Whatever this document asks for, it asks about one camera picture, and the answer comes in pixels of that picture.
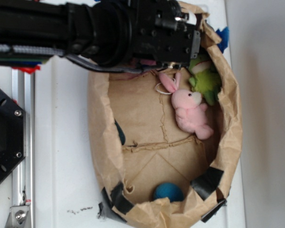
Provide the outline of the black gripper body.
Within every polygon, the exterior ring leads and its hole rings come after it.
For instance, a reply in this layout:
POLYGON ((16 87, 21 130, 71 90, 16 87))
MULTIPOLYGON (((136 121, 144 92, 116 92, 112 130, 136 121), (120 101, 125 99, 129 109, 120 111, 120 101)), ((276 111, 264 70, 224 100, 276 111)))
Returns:
POLYGON ((133 54, 146 65, 186 67, 198 56, 200 32, 193 13, 176 0, 140 0, 133 54))

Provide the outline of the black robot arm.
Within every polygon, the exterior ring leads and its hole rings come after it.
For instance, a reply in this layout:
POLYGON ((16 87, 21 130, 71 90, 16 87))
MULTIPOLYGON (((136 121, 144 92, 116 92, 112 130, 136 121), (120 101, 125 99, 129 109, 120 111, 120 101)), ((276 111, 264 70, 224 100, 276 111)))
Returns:
POLYGON ((175 0, 0 0, 0 65, 32 68, 59 56, 96 72, 187 67, 200 50, 198 25, 175 0))

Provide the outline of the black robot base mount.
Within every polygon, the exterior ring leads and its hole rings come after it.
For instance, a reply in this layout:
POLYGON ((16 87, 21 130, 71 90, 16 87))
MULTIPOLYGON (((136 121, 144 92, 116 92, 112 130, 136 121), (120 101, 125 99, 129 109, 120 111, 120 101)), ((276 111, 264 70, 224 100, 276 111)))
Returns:
POLYGON ((0 89, 0 184, 24 159, 24 116, 0 89))

